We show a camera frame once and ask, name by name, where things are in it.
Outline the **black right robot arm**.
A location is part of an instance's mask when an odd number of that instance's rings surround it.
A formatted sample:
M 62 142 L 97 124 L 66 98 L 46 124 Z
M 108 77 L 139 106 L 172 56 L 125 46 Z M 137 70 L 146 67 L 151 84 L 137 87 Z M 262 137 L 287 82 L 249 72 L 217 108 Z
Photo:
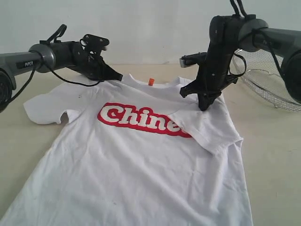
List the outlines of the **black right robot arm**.
M 209 26 L 209 38 L 207 52 L 180 58 L 182 68 L 199 66 L 196 79 L 182 87 L 180 95 L 185 98 L 196 94 L 201 111 L 207 110 L 223 89 L 242 76 L 230 72 L 231 60 L 238 49 L 269 52 L 289 95 L 296 102 L 301 101 L 300 31 L 269 28 L 255 15 L 215 16 Z

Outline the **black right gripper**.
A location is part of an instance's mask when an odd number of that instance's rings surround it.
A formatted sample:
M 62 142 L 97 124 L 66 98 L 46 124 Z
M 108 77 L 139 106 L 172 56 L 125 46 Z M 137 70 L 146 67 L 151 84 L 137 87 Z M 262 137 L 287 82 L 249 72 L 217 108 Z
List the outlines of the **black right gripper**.
M 196 79 L 182 87 L 180 95 L 186 97 L 190 94 L 198 94 L 198 107 L 201 111 L 206 111 L 221 95 L 223 89 L 232 83 L 237 83 L 238 77 L 228 74 L 228 66 L 225 71 L 222 66 L 215 60 L 208 61 L 205 58 L 205 62 L 198 65 Z

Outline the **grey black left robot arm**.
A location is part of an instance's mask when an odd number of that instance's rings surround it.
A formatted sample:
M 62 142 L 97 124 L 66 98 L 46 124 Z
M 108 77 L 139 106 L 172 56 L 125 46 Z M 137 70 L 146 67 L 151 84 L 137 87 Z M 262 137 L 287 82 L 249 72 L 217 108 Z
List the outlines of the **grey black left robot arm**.
M 94 81 L 95 85 L 102 81 L 121 81 L 122 74 L 108 66 L 101 56 L 107 45 L 109 41 L 105 38 L 66 42 L 42 40 L 27 52 L 1 54 L 0 110 L 4 111 L 23 92 L 35 72 L 51 72 L 62 79 L 56 70 L 68 68 Z

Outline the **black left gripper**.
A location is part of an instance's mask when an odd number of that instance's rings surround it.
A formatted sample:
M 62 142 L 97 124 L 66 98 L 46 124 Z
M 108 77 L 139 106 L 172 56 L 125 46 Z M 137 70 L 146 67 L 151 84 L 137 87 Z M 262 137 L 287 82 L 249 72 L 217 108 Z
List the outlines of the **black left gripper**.
M 85 41 L 85 45 L 76 42 L 72 47 L 71 70 L 76 71 L 92 81 L 121 81 L 123 75 L 107 65 L 101 56 L 106 50 L 108 42 L 94 45 L 91 41 Z

